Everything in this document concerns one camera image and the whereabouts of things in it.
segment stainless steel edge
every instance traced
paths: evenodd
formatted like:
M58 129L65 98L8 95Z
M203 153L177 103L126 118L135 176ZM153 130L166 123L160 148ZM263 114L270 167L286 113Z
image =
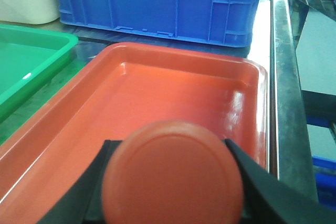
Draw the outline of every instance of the stainless steel edge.
M271 2L271 172L289 187L317 200L288 0Z

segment red round cap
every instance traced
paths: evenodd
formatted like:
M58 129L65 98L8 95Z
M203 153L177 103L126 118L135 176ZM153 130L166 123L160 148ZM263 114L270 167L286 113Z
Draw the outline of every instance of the red round cap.
M149 124L110 159L102 184L108 224L238 223L243 186L219 138L194 124Z

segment table surface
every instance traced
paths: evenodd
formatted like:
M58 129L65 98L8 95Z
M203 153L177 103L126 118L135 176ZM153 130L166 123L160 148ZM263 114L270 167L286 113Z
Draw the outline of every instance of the table surface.
M132 41L246 57L262 65L268 72L268 169L288 186L317 200L287 0L260 0L253 41L246 48L130 35L65 25L59 20L44 25L17 25L72 33L79 37L79 43L72 50L74 60L0 124L0 142L6 140L108 44Z

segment blue bin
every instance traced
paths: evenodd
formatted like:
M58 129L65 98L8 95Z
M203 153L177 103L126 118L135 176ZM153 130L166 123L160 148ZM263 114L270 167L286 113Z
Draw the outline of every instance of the blue bin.
M66 24L245 47L259 0L59 0Z
M313 157L319 202L336 211L336 161Z

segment tray rim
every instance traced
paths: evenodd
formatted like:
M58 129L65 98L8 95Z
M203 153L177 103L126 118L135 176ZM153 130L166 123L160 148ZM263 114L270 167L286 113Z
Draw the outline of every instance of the tray rim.
M34 83L34 81L41 75L42 72L48 71L53 67L53 65L66 56L67 52L70 51L78 43L78 37L73 34L63 33L60 31L50 31L43 30L38 28L24 27L24 26L16 26L16 25L8 25L8 24L0 24L0 29L7 30L15 30L18 33L23 31L26 33L34 33L43 35L49 35L53 37L66 38L68 41L64 44L59 50L57 50L53 55L46 58L41 64L37 65L30 73L29 78L20 79L15 82L10 88L6 89L4 92L0 93L0 110L6 111L6 108L3 108L4 103L9 99L12 99L17 92L19 92L23 87Z

